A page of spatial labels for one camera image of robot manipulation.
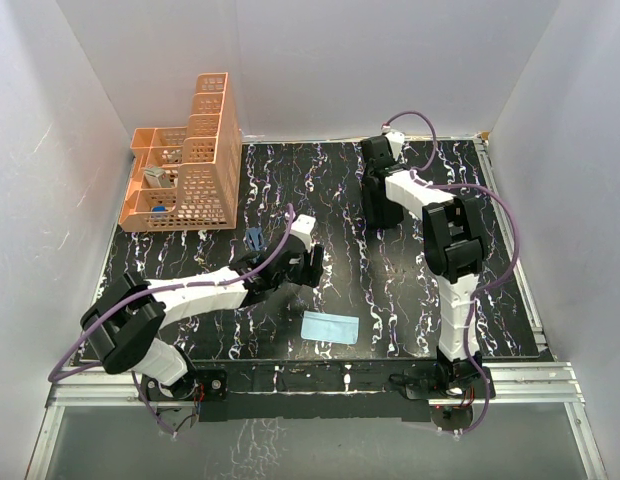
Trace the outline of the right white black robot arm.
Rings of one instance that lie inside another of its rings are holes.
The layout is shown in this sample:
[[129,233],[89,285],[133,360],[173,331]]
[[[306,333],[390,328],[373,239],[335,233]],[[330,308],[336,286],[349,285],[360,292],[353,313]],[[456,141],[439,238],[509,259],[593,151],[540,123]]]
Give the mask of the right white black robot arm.
[[468,314],[487,257],[485,228],[476,199],[430,186],[398,161],[401,138],[391,132],[360,142],[362,206],[370,229],[393,228],[405,212],[421,221],[426,266],[439,289],[441,331],[433,366],[421,374],[393,374],[389,381],[406,392],[456,397],[483,373]]

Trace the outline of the light blue cleaning cloth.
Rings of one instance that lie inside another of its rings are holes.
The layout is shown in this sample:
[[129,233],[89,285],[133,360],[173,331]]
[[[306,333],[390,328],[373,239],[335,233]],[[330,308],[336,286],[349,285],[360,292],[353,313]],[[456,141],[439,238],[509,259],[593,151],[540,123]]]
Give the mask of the light blue cleaning cloth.
[[358,341],[359,318],[306,311],[301,325],[301,338],[318,342],[355,345]]

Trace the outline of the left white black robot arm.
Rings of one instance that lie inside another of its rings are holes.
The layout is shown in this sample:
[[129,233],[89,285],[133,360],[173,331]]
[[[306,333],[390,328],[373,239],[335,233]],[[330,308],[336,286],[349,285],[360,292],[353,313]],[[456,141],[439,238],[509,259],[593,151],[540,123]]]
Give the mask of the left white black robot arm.
[[321,244],[307,247],[291,235],[280,251],[250,252],[214,272],[183,278],[183,289],[169,290],[169,281],[144,279],[137,272],[125,274],[86,311],[80,325],[87,331],[104,320],[88,342],[107,373],[144,375],[172,398],[187,399],[197,386],[197,371],[182,348],[158,338],[161,328],[263,302],[284,283],[316,288],[323,255]]

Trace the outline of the black sunglasses case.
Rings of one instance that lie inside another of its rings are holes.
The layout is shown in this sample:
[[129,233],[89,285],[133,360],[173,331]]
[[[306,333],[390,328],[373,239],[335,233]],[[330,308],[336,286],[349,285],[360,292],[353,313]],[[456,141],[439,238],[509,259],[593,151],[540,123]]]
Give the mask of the black sunglasses case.
[[369,228],[390,229],[404,220],[403,207],[387,198],[382,179],[364,176],[361,181],[361,193],[363,211]]

